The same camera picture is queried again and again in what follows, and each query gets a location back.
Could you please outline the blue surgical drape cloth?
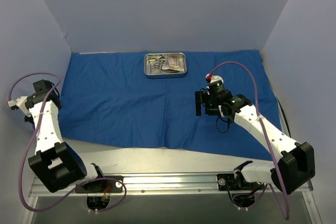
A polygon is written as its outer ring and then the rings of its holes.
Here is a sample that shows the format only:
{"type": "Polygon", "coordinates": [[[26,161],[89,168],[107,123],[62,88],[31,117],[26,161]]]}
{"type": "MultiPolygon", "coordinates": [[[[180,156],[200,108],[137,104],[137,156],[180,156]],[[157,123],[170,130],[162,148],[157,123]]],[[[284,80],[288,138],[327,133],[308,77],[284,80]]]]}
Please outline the blue surgical drape cloth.
{"type": "Polygon", "coordinates": [[[258,103],[280,127],[278,102],[260,52],[186,52],[187,73],[150,79],[144,52],[73,54],[61,92],[63,137],[115,147],[185,149],[270,160],[268,151],[236,124],[195,114],[194,93],[212,70],[232,94],[258,103]]]}

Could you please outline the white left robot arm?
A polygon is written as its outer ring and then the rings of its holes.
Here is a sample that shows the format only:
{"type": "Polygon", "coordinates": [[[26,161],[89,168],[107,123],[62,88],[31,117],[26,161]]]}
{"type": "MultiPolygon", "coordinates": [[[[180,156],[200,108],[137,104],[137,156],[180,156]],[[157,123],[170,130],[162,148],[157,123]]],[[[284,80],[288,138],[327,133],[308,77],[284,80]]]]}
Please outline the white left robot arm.
{"type": "Polygon", "coordinates": [[[85,164],[80,156],[61,137],[58,113],[62,108],[57,91],[52,91],[42,109],[43,100],[53,83],[39,80],[33,83],[35,93],[24,99],[25,121],[37,127],[35,155],[28,159],[29,167],[46,188],[54,193],[71,184],[87,180],[94,192],[105,188],[106,179],[99,166],[85,164]]]}

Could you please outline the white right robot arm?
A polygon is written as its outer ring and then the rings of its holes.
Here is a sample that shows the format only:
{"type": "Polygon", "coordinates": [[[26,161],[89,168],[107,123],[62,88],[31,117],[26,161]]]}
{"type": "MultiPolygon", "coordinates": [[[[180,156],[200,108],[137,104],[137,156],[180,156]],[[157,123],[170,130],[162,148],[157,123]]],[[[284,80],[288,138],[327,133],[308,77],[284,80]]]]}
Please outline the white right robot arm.
{"type": "Polygon", "coordinates": [[[252,183],[273,184],[290,195],[315,176],[314,149],[299,143],[270,123],[245,96],[233,96],[222,81],[195,92],[196,115],[202,112],[226,118],[253,136],[271,155],[271,161],[246,161],[234,169],[233,182],[244,189],[252,183]]]}

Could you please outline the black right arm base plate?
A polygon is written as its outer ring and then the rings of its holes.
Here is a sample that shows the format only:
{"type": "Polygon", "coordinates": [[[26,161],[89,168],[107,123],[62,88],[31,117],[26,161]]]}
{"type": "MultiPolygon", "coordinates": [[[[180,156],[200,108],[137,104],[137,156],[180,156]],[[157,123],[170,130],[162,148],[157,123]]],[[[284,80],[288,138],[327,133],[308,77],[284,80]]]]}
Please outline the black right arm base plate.
{"type": "Polygon", "coordinates": [[[262,184],[248,183],[242,175],[236,175],[235,173],[220,173],[216,177],[219,191],[253,191],[262,188],[262,184]]]}

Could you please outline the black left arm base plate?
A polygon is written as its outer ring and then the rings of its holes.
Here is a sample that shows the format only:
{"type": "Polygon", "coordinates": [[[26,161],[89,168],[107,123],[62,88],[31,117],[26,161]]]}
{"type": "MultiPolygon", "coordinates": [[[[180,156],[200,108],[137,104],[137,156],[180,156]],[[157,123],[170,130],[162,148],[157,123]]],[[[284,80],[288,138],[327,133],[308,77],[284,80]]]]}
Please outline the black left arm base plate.
{"type": "Polygon", "coordinates": [[[108,175],[103,180],[95,180],[85,183],[75,189],[77,194],[97,194],[97,193],[121,193],[124,177],[121,175],[108,175]]]}

